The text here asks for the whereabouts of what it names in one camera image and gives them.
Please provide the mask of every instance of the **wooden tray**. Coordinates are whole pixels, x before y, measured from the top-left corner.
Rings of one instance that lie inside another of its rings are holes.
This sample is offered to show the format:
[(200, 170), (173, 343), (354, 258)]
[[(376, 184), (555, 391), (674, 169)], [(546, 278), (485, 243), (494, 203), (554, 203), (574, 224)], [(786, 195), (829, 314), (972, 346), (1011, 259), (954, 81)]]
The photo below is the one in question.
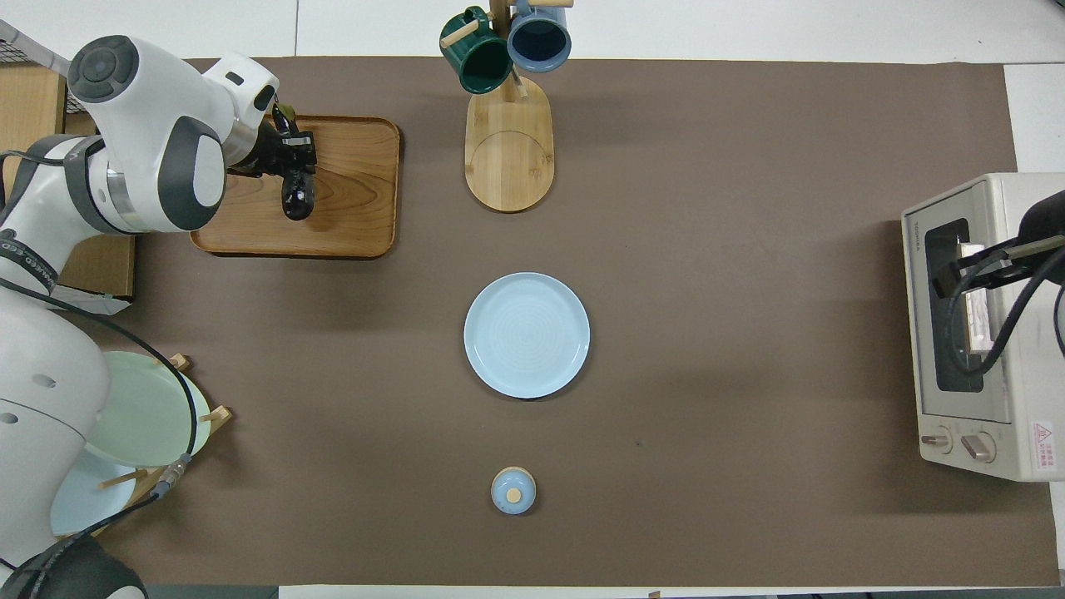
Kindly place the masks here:
[(300, 116), (314, 131), (314, 212), (290, 221), (281, 178), (229, 176), (214, 218), (193, 243), (220, 256), (377, 258), (395, 239), (399, 129), (366, 116)]

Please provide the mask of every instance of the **oven knob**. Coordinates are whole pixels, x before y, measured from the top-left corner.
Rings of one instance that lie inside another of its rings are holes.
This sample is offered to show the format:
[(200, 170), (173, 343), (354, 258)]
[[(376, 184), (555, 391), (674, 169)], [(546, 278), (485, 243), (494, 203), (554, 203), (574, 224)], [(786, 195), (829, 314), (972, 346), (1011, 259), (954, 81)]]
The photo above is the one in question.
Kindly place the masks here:
[(962, 447), (977, 462), (995, 462), (995, 439), (987, 433), (977, 433), (962, 437)]
[(921, 435), (921, 443), (938, 448), (939, 453), (950, 453), (954, 449), (954, 440), (946, 426), (937, 427), (934, 435)]

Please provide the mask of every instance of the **light green plate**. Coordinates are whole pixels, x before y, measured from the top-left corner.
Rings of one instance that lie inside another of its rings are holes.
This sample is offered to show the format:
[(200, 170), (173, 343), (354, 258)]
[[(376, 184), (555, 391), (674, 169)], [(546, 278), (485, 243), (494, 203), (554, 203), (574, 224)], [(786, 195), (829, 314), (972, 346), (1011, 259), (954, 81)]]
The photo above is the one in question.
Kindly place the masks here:
[[(134, 468), (166, 466), (189, 446), (189, 401), (170, 371), (154, 359), (130, 352), (104, 352), (111, 370), (111, 394), (103, 415), (88, 436), (86, 449), (98, 457)], [(196, 417), (208, 414), (203, 393), (181, 375), (193, 392)], [(211, 432), (199, 422), (199, 451)]]

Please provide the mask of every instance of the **ceramic plate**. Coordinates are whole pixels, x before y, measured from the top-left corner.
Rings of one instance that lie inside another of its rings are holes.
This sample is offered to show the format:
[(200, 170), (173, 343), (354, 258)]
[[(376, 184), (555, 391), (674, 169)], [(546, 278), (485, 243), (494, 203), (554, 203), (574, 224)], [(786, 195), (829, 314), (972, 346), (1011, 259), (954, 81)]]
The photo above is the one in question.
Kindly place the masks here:
[[(104, 459), (134, 468), (167, 466), (189, 446), (189, 401), (170, 371), (152, 358), (130, 352), (105, 352), (111, 394), (86, 449)], [(206, 415), (203, 393), (181, 375), (193, 392), (197, 418)], [(195, 451), (207, 441), (210, 422), (196, 426)]]
[(136, 481), (100, 490), (97, 485), (132, 472), (132, 468), (82, 451), (52, 501), (52, 533), (73, 534), (126, 507)]
[(539, 273), (514, 273), (477, 295), (464, 330), (470, 365), (489, 387), (529, 400), (554, 393), (580, 371), (591, 330), (580, 300)]

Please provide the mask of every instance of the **black cable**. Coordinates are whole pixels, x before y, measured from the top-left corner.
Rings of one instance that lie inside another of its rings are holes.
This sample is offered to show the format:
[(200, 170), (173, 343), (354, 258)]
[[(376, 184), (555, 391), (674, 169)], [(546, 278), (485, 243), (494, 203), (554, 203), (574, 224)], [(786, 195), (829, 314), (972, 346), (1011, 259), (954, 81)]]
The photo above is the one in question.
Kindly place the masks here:
[(137, 503), (134, 503), (133, 505), (130, 505), (129, 507), (112, 516), (108, 516), (106, 518), (100, 520), (99, 522), (92, 524), (88, 528), (82, 530), (81, 532), (75, 533), (68, 536), (67, 538), (63, 539), (62, 541), (60, 541), (62, 543), (62, 545), (59, 547), (59, 549), (55, 550), (54, 553), (48, 556), (48, 560), (40, 567), (40, 572), (37, 574), (37, 580), (34, 581), (33, 583), (33, 590), (30, 592), (29, 599), (36, 599), (37, 595), (40, 593), (40, 588), (45, 585), (45, 582), (48, 580), (48, 572), (50, 572), (52, 568), (55, 567), (55, 564), (59, 562), (60, 557), (63, 556), (63, 554), (66, 552), (67, 549), (70, 549), (79, 540), (95, 533), (96, 531), (102, 529), (103, 527), (112, 524), (117, 520), (120, 520), (126, 516), (129, 516), (130, 514), (136, 512), (137, 509), (141, 509), (142, 507), (155, 502), (159, 499), (159, 497), (160, 496), (152, 493), (147, 499), (138, 501)]
[(987, 371), (995, 366), (995, 362), (998, 361), (999, 357), (1002, 356), (1002, 352), (1005, 350), (1005, 344), (1010, 341), (1010, 336), (1013, 335), (1013, 329), (1017, 326), (1017, 322), (1020, 320), (1020, 314), (1025, 311), (1029, 301), (1032, 300), (1032, 296), (1035, 294), (1035, 290), (1038, 289), (1039, 285), (1042, 285), (1047, 277), (1050, 276), (1050, 273), (1055, 268), (1065, 262), (1065, 247), (1059, 248), (1050, 256), (1050, 258), (1039, 264), (1039, 268), (1035, 270), (1032, 274), (1032, 278), (1028, 281), (1025, 288), (1020, 290), (1020, 293), (1017, 294), (1017, 300), (1013, 303), (1013, 307), (1010, 308), (1010, 313), (1002, 323), (1002, 327), (999, 329), (998, 336), (995, 338), (995, 343), (992, 345), (990, 351), (987, 352), (986, 356), (984, 356), (980, 366), (969, 368), (962, 361), (961, 353), (957, 352), (954, 346), (954, 312), (957, 311), (957, 304), (962, 295), (968, 291), (969, 285), (972, 282), (972, 279), (980, 274), (980, 271), (986, 269), (992, 263), (1005, 258), (1005, 252), (1000, 249), (992, 253), (987, 258), (978, 262), (969, 270), (968, 273), (966, 273), (964, 277), (962, 277), (962, 280), (954, 289), (954, 293), (950, 296), (950, 303), (947, 305), (947, 313), (944, 318), (944, 340), (946, 341), (947, 353), (950, 355), (950, 360), (953, 362), (954, 368), (966, 376), (979, 376), (986, 374)]
[(1058, 290), (1058, 298), (1054, 300), (1054, 337), (1058, 338), (1058, 349), (1061, 350), (1062, 357), (1065, 357), (1065, 339), (1062, 339), (1062, 325), (1058, 321), (1058, 314), (1062, 309), (1062, 297), (1065, 297), (1065, 285)]
[(0, 210), (5, 212), (7, 212), (6, 210), (7, 193), (4, 191), (4, 184), (3, 184), (3, 161), (7, 160), (7, 158), (12, 156), (16, 156), (18, 158), (21, 158), (22, 160), (29, 160), (30, 162), (36, 162), (37, 164), (44, 164), (46, 166), (63, 166), (62, 158), (45, 158), (43, 156), (34, 156), (32, 153), (27, 153), (24, 151), (19, 151), (19, 150), (0, 151)]
[(27, 288), (24, 288), (24, 287), (22, 287), (20, 285), (14, 284), (14, 282), (12, 282), (12, 281), (10, 281), (10, 280), (7, 280), (5, 278), (2, 278), (2, 277), (0, 277), (0, 287), (10, 289), (10, 290), (18, 292), (18, 293), (21, 293), (22, 295), (26, 295), (28, 297), (33, 297), (34, 300), (39, 300), (42, 302), (45, 302), (46, 304), (51, 304), (52, 306), (56, 306), (59, 308), (63, 308), (64, 310), (68, 310), (68, 311), (70, 311), (72, 313), (76, 313), (78, 315), (87, 318), (88, 320), (91, 320), (91, 321), (93, 321), (93, 322), (95, 322), (95, 323), (97, 323), (97, 324), (99, 324), (99, 325), (101, 325), (101, 326), (103, 326), (105, 328), (110, 328), (111, 330), (114, 330), (115, 333), (118, 333), (119, 335), (126, 337), (130, 341), (132, 341), (132, 342), (136, 343), (137, 345), (140, 345), (141, 349), (143, 349), (144, 351), (146, 351), (149, 354), (151, 354), (151, 356), (153, 358), (155, 358), (157, 360), (159, 360), (160, 363), (162, 363), (164, 367), (166, 367), (166, 369), (168, 371), (170, 371), (170, 374), (173, 374), (174, 377), (178, 381), (178, 384), (181, 385), (181, 390), (185, 394), (185, 401), (189, 402), (190, 425), (192, 426), (192, 428), (189, 431), (189, 446), (185, 448), (185, 453), (187, 453), (189, 455), (192, 455), (194, 453), (193, 450), (196, 448), (196, 428), (198, 427), (198, 424), (199, 424), (198, 418), (196, 416), (196, 401), (193, 399), (193, 392), (189, 388), (189, 384), (185, 383), (185, 377), (181, 376), (181, 373), (178, 372), (178, 369), (174, 368), (174, 365), (170, 363), (170, 360), (168, 360), (165, 357), (163, 357), (163, 355), (160, 354), (154, 347), (152, 347), (151, 345), (149, 345), (147, 342), (145, 342), (144, 340), (142, 340), (136, 335), (133, 335), (132, 333), (126, 330), (121, 326), (119, 326), (119, 325), (117, 325), (117, 324), (115, 324), (115, 323), (113, 323), (113, 322), (111, 322), (111, 321), (109, 321), (109, 320), (100, 317), (99, 314), (94, 314), (93, 312), (89, 312), (87, 310), (83, 310), (83, 309), (79, 308), (78, 306), (73, 306), (73, 305), (68, 304), (66, 302), (63, 302), (62, 300), (56, 300), (56, 298), (54, 298), (54, 297), (52, 297), (50, 295), (45, 295), (44, 293), (38, 293), (36, 291), (33, 291), (32, 289), (27, 289)]

